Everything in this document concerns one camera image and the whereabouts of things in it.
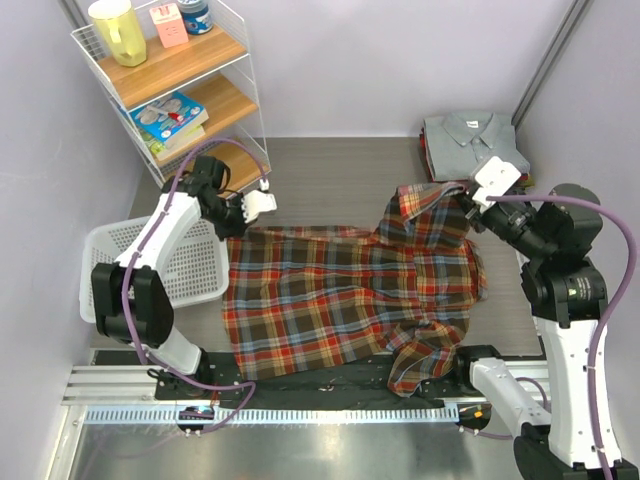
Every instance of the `plaid shirt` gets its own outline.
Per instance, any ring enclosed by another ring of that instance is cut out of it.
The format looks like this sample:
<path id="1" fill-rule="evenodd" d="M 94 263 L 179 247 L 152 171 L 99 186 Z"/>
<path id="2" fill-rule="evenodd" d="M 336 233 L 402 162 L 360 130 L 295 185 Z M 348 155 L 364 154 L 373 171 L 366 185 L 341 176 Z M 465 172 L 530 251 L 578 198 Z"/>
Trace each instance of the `plaid shirt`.
<path id="1" fill-rule="evenodd" d="M 224 321 L 247 379 L 330 367 L 383 349 L 388 387 L 411 395 L 444 375 L 486 296 L 458 183 L 398 188 L 374 232 L 250 229 L 228 241 Z"/>

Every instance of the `plastic basket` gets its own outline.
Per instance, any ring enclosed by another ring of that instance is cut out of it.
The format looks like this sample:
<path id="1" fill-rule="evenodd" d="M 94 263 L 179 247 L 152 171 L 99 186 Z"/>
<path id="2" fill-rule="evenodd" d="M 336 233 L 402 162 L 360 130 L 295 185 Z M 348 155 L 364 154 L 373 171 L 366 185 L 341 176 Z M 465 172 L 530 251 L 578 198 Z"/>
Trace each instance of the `plastic basket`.
<path id="1" fill-rule="evenodd" d="M 86 238 L 80 276 L 80 316 L 95 323 L 91 271 L 99 262 L 113 262 L 137 238 L 149 217 L 104 225 Z M 213 225 L 200 220 L 180 242 L 162 282 L 173 308 L 220 298 L 229 287 L 229 257 Z"/>

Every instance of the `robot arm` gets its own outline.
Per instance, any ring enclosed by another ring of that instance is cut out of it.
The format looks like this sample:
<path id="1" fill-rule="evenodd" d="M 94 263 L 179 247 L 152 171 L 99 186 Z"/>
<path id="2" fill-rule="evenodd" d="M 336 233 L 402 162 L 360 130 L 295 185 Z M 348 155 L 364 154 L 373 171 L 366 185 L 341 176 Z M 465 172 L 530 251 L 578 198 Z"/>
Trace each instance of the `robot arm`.
<path id="1" fill-rule="evenodd" d="M 211 381 L 206 353 L 173 325 L 173 308 L 162 278 L 178 244 L 200 218 L 213 223 L 216 235 L 224 240 L 241 237 L 260 213 L 276 209 L 274 196 L 262 191 L 268 188 L 263 181 L 262 190 L 246 195 L 239 193 L 231 199 L 219 196 L 224 190 L 224 177 L 228 179 L 230 173 L 229 167 L 220 160 L 197 157 L 193 172 L 180 179 L 169 213 L 165 213 L 165 205 L 173 179 L 165 184 L 155 212 L 132 245 L 114 263 L 99 263 L 91 273 L 98 332 L 131 344 L 121 301 L 124 272 L 140 242 L 153 233 L 143 254 L 137 256 L 132 274 L 133 297 L 130 296 L 129 304 L 135 316 L 136 332 L 147 353 L 205 384 Z"/>
<path id="2" fill-rule="evenodd" d="M 460 349 L 459 371 L 468 386 L 481 391 L 507 423 L 516 463 L 527 480 L 601 479 L 603 471 L 589 421 L 586 365 L 598 319 L 607 306 L 600 272 L 586 257 L 602 228 L 600 216 L 582 207 L 545 203 L 494 204 L 520 173 L 492 158 L 458 197 L 474 228 L 493 231 L 525 255 L 522 288 L 539 317 L 549 368 L 553 414 L 543 410 L 518 384 L 498 355 L 482 347 Z M 563 184 L 552 194 L 599 203 L 589 190 Z M 638 470 L 622 459 L 611 426 L 604 369 L 603 333 L 596 360 L 596 390 L 603 445 L 616 478 L 638 479 Z"/>

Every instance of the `yellow pitcher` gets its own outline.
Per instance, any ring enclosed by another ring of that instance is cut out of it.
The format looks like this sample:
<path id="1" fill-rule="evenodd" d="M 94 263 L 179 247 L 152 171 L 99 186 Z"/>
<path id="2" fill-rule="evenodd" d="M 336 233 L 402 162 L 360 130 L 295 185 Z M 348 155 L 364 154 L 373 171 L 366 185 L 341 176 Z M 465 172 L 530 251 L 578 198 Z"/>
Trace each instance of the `yellow pitcher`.
<path id="1" fill-rule="evenodd" d="M 135 67 L 147 59 L 147 43 L 130 0 L 98 0 L 89 7 L 89 16 L 120 65 Z"/>

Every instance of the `gray shirt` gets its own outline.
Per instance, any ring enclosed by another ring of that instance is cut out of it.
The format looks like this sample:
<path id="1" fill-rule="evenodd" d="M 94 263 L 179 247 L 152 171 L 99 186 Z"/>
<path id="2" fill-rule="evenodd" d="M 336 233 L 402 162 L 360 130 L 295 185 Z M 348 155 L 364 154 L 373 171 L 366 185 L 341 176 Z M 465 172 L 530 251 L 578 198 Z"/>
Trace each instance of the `gray shirt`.
<path id="1" fill-rule="evenodd" d="M 424 131 L 435 181 L 469 178 L 479 163 L 493 156 L 529 173 L 529 162 L 516 150 L 516 132 L 508 115 L 451 113 L 425 119 Z"/>

